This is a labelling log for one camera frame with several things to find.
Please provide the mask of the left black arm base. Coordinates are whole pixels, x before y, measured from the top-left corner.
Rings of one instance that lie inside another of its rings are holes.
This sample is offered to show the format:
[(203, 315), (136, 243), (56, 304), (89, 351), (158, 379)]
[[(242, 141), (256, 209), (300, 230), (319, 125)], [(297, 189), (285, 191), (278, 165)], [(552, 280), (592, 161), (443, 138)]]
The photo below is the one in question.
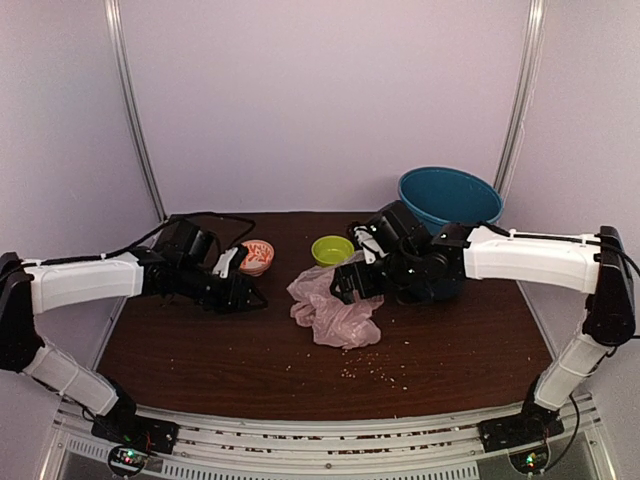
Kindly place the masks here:
[(120, 478), (140, 474), (158, 454), (171, 454), (179, 433), (179, 426), (166, 420), (134, 415), (117, 421), (112, 415), (86, 415), (92, 422), (91, 434), (114, 443), (106, 463)]

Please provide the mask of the aluminium frame post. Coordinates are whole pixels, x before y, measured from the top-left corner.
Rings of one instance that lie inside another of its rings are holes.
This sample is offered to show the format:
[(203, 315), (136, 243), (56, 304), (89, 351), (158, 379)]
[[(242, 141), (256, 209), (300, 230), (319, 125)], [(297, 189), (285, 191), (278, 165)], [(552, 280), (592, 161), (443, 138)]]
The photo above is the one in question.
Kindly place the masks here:
[(136, 100), (122, 23), (121, 2), (117, 0), (105, 0), (104, 9), (107, 29), (113, 47), (120, 88), (126, 111), (126, 121), (130, 131), (136, 159), (140, 166), (143, 183), (151, 200), (155, 216), (158, 220), (162, 221), (166, 219), (167, 214), (149, 156)]
[(524, 140), (525, 117), (533, 98), (543, 43), (547, 2), (531, 0), (511, 114), (493, 186), (506, 201)]

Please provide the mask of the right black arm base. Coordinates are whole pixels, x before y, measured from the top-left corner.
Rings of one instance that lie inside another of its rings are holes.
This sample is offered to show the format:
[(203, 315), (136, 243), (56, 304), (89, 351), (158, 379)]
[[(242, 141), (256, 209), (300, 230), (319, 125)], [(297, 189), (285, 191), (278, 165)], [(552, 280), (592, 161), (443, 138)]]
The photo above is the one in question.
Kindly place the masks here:
[(548, 441), (564, 433), (562, 422), (523, 414), (484, 420), (478, 424), (485, 453), (505, 451), (511, 466), (520, 474), (540, 474), (551, 462)]

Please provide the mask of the aluminium front rail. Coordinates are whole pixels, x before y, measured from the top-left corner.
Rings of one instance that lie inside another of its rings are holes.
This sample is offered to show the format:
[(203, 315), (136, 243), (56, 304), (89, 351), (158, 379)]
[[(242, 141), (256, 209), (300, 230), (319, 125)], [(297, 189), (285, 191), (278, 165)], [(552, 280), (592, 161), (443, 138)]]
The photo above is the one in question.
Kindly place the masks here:
[(515, 468), (548, 447), (545, 479), (614, 479), (603, 424), (590, 395), (561, 410), (564, 433), (488, 452), (480, 422), (518, 404), (366, 421), (250, 420), (143, 407), (179, 427), (174, 450), (149, 459), (142, 479), (520, 479)]

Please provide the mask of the pink plastic trash bag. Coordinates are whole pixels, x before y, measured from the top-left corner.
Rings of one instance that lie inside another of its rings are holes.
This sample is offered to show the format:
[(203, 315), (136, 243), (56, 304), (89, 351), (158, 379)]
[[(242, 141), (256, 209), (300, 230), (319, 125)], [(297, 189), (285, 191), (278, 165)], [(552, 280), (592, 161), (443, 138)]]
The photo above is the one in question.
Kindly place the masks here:
[(316, 344), (351, 350), (381, 340), (381, 330), (372, 316), (384, 304), (383, 295), (357, 297), (355, 303), (347, 305), (329, 291), (339, 266), (363, 259), (364, 255), (357, 252), (338, 265), (314, 266), (300, 273), (287, 287), (294, 300), (290, 316), (299, 326), (312, 329)]

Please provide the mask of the right aluminium frame post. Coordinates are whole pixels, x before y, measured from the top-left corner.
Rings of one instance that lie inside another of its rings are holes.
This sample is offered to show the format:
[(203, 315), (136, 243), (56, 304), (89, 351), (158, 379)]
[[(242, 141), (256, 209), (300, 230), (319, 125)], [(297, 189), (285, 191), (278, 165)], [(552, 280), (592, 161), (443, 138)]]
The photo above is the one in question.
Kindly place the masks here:
[(533, 98), (543, 43), (547, 2), (531, 0), (511, 114), (493, 186), (506, 201), (524, 140), (525, 117)]

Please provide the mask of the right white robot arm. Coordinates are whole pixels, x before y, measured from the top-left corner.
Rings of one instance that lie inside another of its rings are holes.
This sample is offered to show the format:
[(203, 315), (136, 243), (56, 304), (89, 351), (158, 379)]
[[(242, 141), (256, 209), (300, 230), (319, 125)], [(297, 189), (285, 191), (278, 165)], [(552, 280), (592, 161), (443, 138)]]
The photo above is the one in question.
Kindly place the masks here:
[(559, 357), (531, 386), (513, 419), (519, 440), (535, 440), (599, 363), (636, 335), (633, 277), (639, 270), (618, 232), (557, 236), (450, 223), (437, 235), (416, 227), (391, 238), (354, 230), (361, 261), (337, 267), (329, 291), (344, 304), (388, 291), (432, 289), (442, 281), (503, 279), (567, 288), (586, 295), (585, 316)]

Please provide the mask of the red patterned white bowl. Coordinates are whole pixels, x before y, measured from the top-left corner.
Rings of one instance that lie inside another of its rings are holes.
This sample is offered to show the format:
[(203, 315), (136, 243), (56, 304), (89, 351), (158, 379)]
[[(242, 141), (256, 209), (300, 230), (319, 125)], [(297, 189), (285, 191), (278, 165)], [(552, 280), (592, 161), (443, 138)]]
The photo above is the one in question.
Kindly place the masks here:
[(242, 243), (247, 248), (247, 256), (242, 261), (239, 270), (253, 277), (259, 277), (270, 267), (275, 257), (274, 247), (264, 240), (247, 240)]

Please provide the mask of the green plastic bowl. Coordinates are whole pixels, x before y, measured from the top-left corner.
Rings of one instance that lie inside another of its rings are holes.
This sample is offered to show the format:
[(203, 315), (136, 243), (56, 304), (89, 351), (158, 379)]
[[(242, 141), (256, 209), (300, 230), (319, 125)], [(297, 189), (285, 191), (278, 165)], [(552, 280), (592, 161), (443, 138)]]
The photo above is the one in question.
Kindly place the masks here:
[(349, 259), (355, 252), (352, 242), (342, 236), (328, 235), (315, 240), (311, 254), (319, 267), (332, 267)]

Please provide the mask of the blue plastic trash bin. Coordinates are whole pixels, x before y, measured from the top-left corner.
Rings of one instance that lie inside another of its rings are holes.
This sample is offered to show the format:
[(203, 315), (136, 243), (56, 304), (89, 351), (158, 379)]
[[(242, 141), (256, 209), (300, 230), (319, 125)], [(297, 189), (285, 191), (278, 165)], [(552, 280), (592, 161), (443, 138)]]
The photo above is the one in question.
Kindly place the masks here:
[(495, 224), (504, 203), (484, 180), (447, 167), (421, 167), (403, 174), (398, 181), (401, 201), (436, 236), (448, 223)]

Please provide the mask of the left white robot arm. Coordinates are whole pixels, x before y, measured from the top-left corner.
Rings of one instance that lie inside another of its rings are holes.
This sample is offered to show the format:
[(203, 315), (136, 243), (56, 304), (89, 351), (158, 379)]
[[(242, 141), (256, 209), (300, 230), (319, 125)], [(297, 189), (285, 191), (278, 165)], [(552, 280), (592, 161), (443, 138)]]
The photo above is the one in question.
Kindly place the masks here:
[(24, 374), (105, 417), (123, 444), (137, 442), (144, 424), (135, 404), (111, 381), (79, 365), (35, 329), (36, 316), (69, 305), (138, 296), (183, 296), (218, 314), (260, 310), (266, 298), (239, 270), (248, 251), (225, 251), (211, 269), (189, 253), (132, 248), (79, 260), (22, 261), (1, 257), (1, 368)]

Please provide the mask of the left aluminium frame post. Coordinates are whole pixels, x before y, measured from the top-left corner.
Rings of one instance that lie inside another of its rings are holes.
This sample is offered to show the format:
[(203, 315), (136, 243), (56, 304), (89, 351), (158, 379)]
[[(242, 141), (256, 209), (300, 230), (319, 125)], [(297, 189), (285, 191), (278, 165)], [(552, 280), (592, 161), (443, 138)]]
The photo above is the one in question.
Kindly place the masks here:
[(162, 221), (166, 219), (167, 214), (149, 156), (136, 100), (122, 23), (121, 2), (117, 0), (105, 0), (104, 9), (107, 29), (113, 47), (120, 88), (126, 111), (126, 121), (130, 131), (136, 159), (140, 166), (143, 183), (151, 200), (155, 216), (158, 220)]

